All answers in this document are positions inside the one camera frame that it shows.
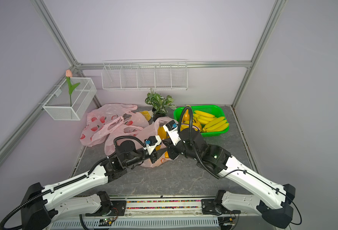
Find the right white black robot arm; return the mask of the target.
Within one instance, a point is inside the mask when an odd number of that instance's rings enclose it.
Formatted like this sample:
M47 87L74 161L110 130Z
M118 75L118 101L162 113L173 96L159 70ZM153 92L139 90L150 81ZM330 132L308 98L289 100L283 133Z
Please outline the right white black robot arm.
M253 211L279 229L293 224L294 212L299 211L294 203L294 186L277 184L246 167L224 148L206 143L202 134L193 129L192 121L187 128L181 126L180 120L171 120L164 125L164 130L170 137L165 145L171 159L174 160L179 155L192 158L198 167L214 178L233 181L251 193L241 198L237 194L219 191L215 199L216 206L228 210Z

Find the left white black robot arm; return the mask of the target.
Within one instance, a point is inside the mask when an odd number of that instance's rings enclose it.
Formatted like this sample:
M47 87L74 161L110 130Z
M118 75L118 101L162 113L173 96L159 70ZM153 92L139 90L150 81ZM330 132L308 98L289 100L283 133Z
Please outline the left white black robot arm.
M120 136L113 141L115 151L110 157L97 161L89 171L59 183L29 187L22 203L12 210L1 222L0 230L17 212L21 212L22 224L17 230L42 230L52 223L60 212L57 206L91 188L110 183L127 173L128 167L135 167L146 159L155 162L160 155L156 147L161 144L159 136L145 141L132 136Z

